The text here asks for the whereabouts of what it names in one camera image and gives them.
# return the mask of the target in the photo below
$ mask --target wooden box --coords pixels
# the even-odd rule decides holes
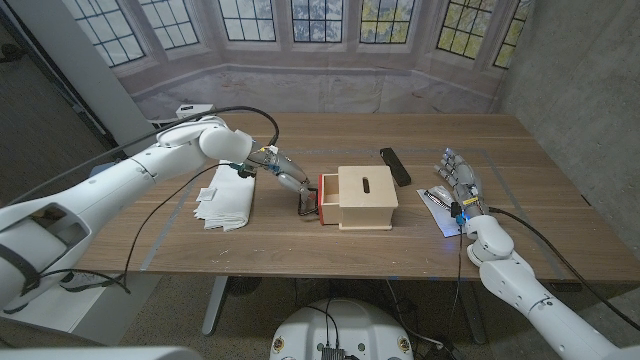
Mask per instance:
[[[320,222],[340,230],[390,230],[398,198],[387,166],[340,166],[318,179]]]

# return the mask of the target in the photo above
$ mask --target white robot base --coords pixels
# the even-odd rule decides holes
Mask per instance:
[[[273,336],[269,359],[413,359],[407,333],[389,314],[363,301],[331,299],[328,313],[335,320],[334,327],[323,312],[328,300],[310,305],[321,311],[303,307],[285,320]]]

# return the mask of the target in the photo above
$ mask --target window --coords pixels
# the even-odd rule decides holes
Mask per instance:
[[[198,42],[184,0],[139,0],[165,50]]]
[[[144,56],[115,0],[64,0],[64,4],[109,67]]]
[[[524,27],[524,22],[527,20],[527,15],[529,14],[530,4],[530,0],[520,0],[518,8],[511,19],[509,30],[502,41],[502,46],[500,46],[498,57],[496,57],[496,61],[494,63],[495,66],[504,69],[509,68],[511,56],[513,55],[513,51],[516,49],[518,38],[520,37],[520,33]]]
[[[405,44],[413,12],[413,0],[364,0],[360,42]]]
[[[219,0],[227,39],[276,41],[271,0]]]
[[[451,0],[438,49],[475,59],[496,0]]]
[[[293,41],[342,42],[342,0],[292,0]]]

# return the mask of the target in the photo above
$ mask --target paper sheet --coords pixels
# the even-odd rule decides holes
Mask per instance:
[[[418,195],[427,205],[429,211],[431,211],[431,215],[436,220],[436,224],[442,231],[444,237],[454,236],[460,234],[460,226],[456,223],[456,219],[451,217],[451,213],[446,209],[442,208],[438,204],[434,203],[427,195],[424,194],[425,189],[418,190]],[[462,233],[464,234],[466,230],[462,227]]]

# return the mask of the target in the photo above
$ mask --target white paper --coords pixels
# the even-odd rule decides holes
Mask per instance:
[[[456,223],[456,219],[452,218],[451,213],[445,208],[429,199],[429,197],[425,195],[424,192],[424,189],[420,189],[418,190],[418,195],[420,195],[420,198],[422,199],[424,204],[427,205],[427,208],[429,209],[429,211],[431,211],[431,215],[436,220],[436,224],[438,224],[438,227],[442,231],[444,237],[459,235],[460,225]],[[462,233],[464,234],[465,232],[466,230],[463,226]]]
[[[211,201],[213,200],[213,196],[216,194],[217,188],[201,188],[200,195],[196,201]]]
[[[243,179],[238,171],[228,166],[219,167],[209,185],[209,189],[216,189],[213,198],[200,201],[194,216],[204,220],[205,229],[222,227],[224,231],[231,231],[245,226],[249,222],[255,183],[255,178]]]

